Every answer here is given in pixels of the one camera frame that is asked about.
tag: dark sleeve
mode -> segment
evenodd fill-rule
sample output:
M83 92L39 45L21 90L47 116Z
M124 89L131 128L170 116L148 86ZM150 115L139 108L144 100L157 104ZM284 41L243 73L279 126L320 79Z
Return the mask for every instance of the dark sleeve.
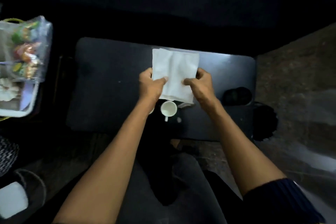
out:
M290 179L280 179L257 187L243 197L247 219L257 223L325 223L301 189Z

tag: transparent plastic bag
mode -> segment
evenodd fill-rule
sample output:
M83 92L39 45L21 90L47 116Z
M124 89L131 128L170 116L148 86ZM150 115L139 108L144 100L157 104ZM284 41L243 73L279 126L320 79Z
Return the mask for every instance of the transparent plastic bag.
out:
M53 26L43 16L18 24L8 34L7 72L17 81L43 82Z

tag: person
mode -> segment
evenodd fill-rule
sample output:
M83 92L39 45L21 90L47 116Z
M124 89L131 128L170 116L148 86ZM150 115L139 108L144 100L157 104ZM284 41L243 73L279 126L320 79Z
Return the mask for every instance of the person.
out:
M225 211L196 160L177 154L173 173L179 196L162 205L135 161L147 117L168 78L152 80L152 68L139 76L139 100L106 150L75 185L53 223L226 223ZM183 84L215 124L233 177L243 196L231 215L255 223L323 223L300 188L289 180L239 129L216 98L211 74L199 68Z

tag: white cloth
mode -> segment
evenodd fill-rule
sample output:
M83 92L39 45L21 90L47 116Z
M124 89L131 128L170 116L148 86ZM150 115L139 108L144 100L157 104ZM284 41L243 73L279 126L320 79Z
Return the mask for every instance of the white cloth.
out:
M162 90L160 99L193 103L190 86L185 86L185 78L195 78L200 55L198 53L174 52L166 49L153 49L152 79L168 76L168 82Z

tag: white cup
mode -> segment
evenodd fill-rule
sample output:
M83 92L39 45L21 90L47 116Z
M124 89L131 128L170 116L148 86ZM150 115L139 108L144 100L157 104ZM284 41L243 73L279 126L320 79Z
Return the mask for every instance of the white cup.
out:
M161 113L165 116L165 121L168 117L174 116L177 112L177 105L173 101L166 101L161 105Z

